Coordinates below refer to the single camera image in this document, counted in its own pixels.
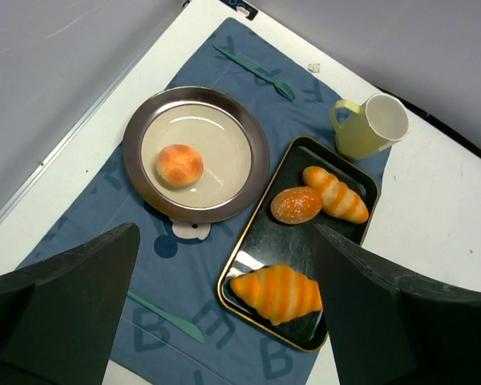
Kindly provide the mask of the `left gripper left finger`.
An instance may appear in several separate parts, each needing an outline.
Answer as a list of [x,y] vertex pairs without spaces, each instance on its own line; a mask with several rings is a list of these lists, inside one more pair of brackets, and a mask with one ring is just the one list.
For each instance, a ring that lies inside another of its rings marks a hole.
[[103,381],[139,243],[124,223],[0,276],[0,384]]

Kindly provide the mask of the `small round orange bun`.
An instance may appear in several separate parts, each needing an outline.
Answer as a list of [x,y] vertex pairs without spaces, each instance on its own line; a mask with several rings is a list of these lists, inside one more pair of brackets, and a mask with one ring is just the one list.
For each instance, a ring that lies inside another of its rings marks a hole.
[[169,186],[183,188],[201,178],[204,162],[194,148],[184,144],[172,144],[159,152],[156,171]]

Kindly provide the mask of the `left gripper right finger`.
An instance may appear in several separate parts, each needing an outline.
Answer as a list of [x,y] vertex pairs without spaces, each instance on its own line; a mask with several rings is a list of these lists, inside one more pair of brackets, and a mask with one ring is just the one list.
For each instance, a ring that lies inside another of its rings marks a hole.
[[331,228],[313,262],[342,384],[481,384],[481,293],[418,274]]

